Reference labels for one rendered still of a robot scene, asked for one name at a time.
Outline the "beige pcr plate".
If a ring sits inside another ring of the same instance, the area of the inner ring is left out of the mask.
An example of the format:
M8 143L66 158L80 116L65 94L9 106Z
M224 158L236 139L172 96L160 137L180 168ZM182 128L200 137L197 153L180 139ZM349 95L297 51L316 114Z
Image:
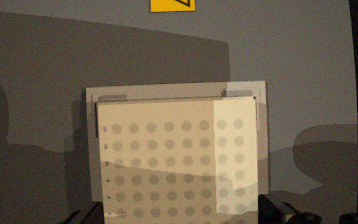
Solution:
M258 224L253 97L98 105L105 224Z

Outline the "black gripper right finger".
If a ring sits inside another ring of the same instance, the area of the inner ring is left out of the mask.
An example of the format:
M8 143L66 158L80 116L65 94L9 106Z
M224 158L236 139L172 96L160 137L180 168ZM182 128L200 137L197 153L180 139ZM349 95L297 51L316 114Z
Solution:
M308 212L300 213L292 205L280 201L273 194L260 194L258 224L322 224L322 218ZM339 224L358 224L358 213L341 215Z

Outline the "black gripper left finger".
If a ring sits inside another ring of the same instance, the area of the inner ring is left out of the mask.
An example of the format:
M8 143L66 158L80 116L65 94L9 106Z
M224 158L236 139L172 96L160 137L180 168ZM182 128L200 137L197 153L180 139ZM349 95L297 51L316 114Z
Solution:
M81 210L72 213L62 224L105 224L103 203L88 202Z

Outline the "black thermal cycler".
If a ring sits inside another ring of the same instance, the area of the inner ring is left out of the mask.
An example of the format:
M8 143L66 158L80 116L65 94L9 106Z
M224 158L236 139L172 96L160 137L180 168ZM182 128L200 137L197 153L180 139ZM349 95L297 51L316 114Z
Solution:
M358 0L0 0L0 224L103 203L99 103L224 97L258 196L358 213Z

